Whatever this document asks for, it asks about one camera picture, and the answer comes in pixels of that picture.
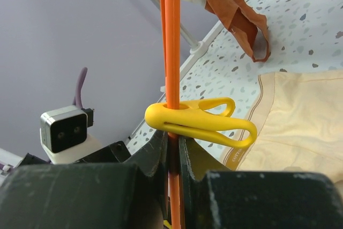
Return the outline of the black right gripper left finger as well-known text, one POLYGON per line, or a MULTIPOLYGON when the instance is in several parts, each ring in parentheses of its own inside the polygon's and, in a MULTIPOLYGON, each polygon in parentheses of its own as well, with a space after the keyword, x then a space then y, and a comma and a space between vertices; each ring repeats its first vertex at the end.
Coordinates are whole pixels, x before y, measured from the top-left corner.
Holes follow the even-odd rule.
POLYGON ((163 228, 163 131, 124 162, 20 165, 1 185, 1 228, 163 228))

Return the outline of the orange hanger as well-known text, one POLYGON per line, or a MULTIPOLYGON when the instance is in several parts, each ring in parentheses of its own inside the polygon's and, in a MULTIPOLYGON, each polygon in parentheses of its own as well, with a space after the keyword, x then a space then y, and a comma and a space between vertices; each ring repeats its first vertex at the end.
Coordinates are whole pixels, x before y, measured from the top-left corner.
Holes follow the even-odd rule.
MULTIPOLYGON (((167 107, 180 107, 180 0, 160 0, 165 56, 167 107)), ((185 228, 181 202, 178 135, 168 134, 169 188, 172 228, 185 228)))

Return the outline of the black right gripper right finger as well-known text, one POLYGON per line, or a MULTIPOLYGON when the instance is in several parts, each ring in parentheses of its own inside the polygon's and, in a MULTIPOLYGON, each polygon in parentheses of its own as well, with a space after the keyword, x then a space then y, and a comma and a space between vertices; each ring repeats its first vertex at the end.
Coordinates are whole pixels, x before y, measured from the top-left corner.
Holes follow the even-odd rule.
POLYGON ((179 138, 186 228, 342 228, 342 199, 325 175, 234 172, 179 138))

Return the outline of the cream underwear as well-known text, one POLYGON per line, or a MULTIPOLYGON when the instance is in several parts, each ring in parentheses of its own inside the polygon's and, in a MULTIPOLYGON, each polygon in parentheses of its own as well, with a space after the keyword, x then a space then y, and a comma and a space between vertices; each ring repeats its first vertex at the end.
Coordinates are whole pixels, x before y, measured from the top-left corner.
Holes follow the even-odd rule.
POLYGON ((257 139, 247 149, 227 148, 233 171, 299 171, 342 183, 342 71, 265 73, 247 120, 257 139))

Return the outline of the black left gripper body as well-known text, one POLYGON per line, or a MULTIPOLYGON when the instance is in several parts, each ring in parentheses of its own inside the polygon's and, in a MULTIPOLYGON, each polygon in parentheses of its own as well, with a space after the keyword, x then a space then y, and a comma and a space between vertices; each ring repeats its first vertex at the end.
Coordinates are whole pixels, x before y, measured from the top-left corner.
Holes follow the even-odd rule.
POLYGON ((124 162, 131 157, 129 150, 123 141, 115 142, 101 147, 91 142, 74 146, 59 153, 52 153, 43 146, 49 161, 43 160, 28 153, 19 162, 19 165, 43 165, 43 164, 81 164, 81 163, 116 163, 124 162))

